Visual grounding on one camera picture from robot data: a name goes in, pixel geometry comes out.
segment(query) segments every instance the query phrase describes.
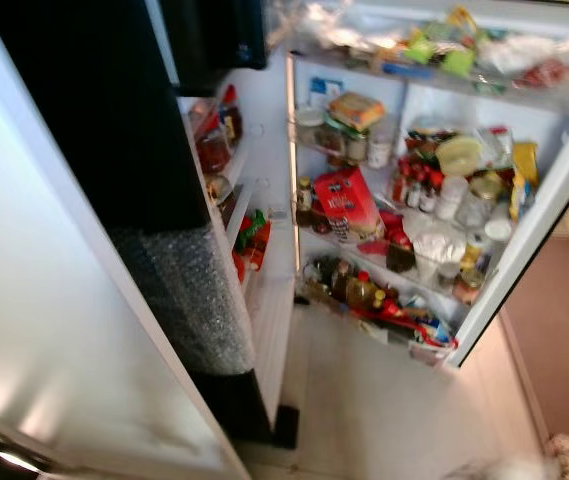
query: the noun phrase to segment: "sauce bottle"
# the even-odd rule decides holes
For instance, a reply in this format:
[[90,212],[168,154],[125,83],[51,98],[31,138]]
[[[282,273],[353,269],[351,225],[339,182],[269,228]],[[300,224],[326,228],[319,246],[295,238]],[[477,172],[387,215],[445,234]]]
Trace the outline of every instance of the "sauce bottle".
[[346,260],[340,260],[333,272],[331,295],[340,303],[346,303],[346,288],[350,278],[351,266]]
[[346,303],[351,308],[369,310],[373,306],[376,287],[368,272],[360,271],[357,278],[351,277],[346,287]]

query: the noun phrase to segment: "jar lid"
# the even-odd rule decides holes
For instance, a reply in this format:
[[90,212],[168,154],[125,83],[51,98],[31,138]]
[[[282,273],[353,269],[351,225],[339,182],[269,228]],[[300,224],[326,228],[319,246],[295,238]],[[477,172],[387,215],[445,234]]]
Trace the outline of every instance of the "jar lid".
[[480,288],[484,282],[484,274],[476,268],[464,270],[461,274],[462,281],[471,288]]
[[324,110],[303,107],[295,111],[295,122],[302,127],[319,127],[324,123]]
[[493,177],[476,177],[471,180],[469,188],[484,200],[495,200],[502,193],[502,183]]

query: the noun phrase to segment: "plastic container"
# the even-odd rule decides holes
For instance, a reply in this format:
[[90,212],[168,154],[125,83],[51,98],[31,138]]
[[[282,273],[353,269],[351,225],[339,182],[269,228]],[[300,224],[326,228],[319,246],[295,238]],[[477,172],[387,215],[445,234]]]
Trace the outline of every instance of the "plastic container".
[[204,134],[196,141],[197,155],[204,173],[217,173],[228,164],[231,152],[219,113],[215,112],[207,122]]
[[440,220],[452,220],[467,190],[468,182],[464,177],[444,178],[440,198],[435,205],[435,216]]
[[389,120],[381,120],[371,127],[368,139],[369,167],[384,168],[388,165],[394,140],[393,126]]
[[455,278],[460,273],[460,264],[455,262],[443,263],[437,269],[437,283],[442,288],[451,288]]
[[368,272],[361,271],[357,278],[351,277],[346,288],[348,306],[359,310],[369,310],[377,288],[370,281]]
[[508,211],[509,203],[498,203],[484,225],[486,236],[496,242],[506,242],[513,233],[513,222]]
[[473,137],[457,136],[442,143],[435,155],[444,175],[466,177],[480,164],[482,145]]
[[483,227],[501,193],[499,179],[488,175],[474,178],[455,218],[467,228]]

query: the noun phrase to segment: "food package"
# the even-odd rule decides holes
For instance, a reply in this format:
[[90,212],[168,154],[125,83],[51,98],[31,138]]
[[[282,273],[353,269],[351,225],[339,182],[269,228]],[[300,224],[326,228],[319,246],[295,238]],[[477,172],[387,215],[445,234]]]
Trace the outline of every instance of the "food package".
[[329,112],[333,118],[358,132],[366,130],[386,114],[381,102],[353,92],[343,93],[333,100]]
[[340,242],[359,243],[384,236],[384,224],[359,167],[319,176],[315,193]]

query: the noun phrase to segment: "glass jar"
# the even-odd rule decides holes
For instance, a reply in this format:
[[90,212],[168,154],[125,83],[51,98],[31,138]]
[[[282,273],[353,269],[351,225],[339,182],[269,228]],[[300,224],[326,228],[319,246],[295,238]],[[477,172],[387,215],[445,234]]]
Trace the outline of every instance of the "glass jar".
[[464,270],[455,280],[453,296],[466,305],[472,305],[480,294],[484,275],[475,270]]
[[484,226],[501,192],[499,179],[490,176],[474,178],[455,218],[466,228]]
[[220,125],[220,115],[215,113],[204,134],[197,140],[197,155],[204,173],[221,172],[231,159],[231,152],[226,141],[226,133]]
[[299,188],[297,189],[297,213],[295,215],[298,226],[310,227],[313,224],[312,205],[311,179],[300,177]]
[[346,146],[346,156],[351,163],[361,163],[366,160],[366,135],[358,132],[350,132]]

